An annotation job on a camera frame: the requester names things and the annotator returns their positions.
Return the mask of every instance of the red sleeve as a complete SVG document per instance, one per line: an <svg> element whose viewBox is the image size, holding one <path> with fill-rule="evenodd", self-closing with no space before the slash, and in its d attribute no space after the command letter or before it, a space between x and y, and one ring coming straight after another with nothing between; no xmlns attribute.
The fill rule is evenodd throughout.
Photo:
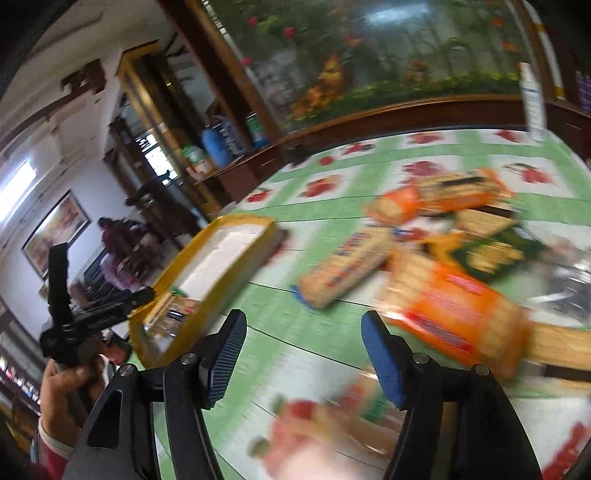
<svg viewBox="0 0 591 480"><path fill-rule="evenodd" d="M39 442L39 463L47 471L47 477L50 480L61 480L68 460L58 453L54 452L42 438Z"/></svg>

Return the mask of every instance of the screw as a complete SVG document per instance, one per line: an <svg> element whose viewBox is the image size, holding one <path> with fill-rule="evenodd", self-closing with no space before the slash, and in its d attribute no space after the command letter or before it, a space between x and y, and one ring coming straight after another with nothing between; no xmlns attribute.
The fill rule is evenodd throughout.
<svg viewBox="0 0 591 480"><path fill-rule="evenodd" d="M195 355L192 352L189 353L185 353L182 357L181 357L181 363L183 365L190 365L192 363L195 362L195 360L197 360L197 355Z"/></svg>
<svg viewBox="0 0 591 480"><path fill-rule="evenodd" d="M482 365L482 364L477 364L474 366L474 371L480 375L481 377L485 377L487 376L489 373L491 373L491 369L488 368L486 365Z"/></svg>
<svg viewBox="0 0 591 480"><path fill-rule="evenodd" d="M125 364L119 370L119 375L122 377L127 377L127 375L131 375L137 370L137 367L134 364Z"/></svg>
<svg viewBox="0 0 591 480"><path fill-rule="evenodd" d="M429 362L429 356L426 353L417 352L413 355L413 361L419 365L426 364Z"/></svg>

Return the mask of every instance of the orange biscuit package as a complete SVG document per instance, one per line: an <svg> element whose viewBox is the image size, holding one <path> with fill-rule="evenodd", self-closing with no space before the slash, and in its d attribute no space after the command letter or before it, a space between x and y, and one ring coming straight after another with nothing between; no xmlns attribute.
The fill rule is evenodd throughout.
<svg viewBox="0 0 591 480"><path fill-rule="evenodd" d="M421 202L413 185L385 193L365 206L365 213L388 226L398 226L418 216Z"/></svg>
<svg viewBox="0 0 591 480"><path fill-rule="evenodd" d="M479 207L511 195L493 170L476 168L414 179L411 185L370 202L365 213L383 225L398 226L418 215Z"/></svg>
<svg viewBox="0 0 591 480"><path fill-rule="evenodd" d="M531 330L521 306L414 251L400 252L374 306L386 323L467 367L488 365L500 381L515 375Z"/></svg>
<svg viewBox="0 0 591 480"><path fill-rule="evenodd" d="M511 196L509 189L490 168L443 173L417 179L414 185L421 202L421 215L479 207Z"/></svg>

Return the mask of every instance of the sleeve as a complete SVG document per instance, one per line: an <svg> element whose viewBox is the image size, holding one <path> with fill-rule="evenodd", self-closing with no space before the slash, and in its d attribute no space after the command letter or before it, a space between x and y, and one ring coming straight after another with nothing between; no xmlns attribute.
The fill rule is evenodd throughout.
<svg viewBox="0 0 591 480"><path fill-rule="evenodd" d="M74 448L51 437L43 429L41 419L38 431L39 464L46 469L50 480L60 480Z"/></svg>

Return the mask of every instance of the white bottle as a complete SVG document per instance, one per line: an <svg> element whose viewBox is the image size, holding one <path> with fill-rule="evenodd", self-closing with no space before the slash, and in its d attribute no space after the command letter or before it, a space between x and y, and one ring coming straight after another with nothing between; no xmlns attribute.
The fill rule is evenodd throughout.
<svg viewBox="0 0 591 480"><path fill-rule="evenodd" d="M533 140L543 142L546 131L546 110L540 85L536 81L529 63L521 63L520 85L527 130Z"/></svg>

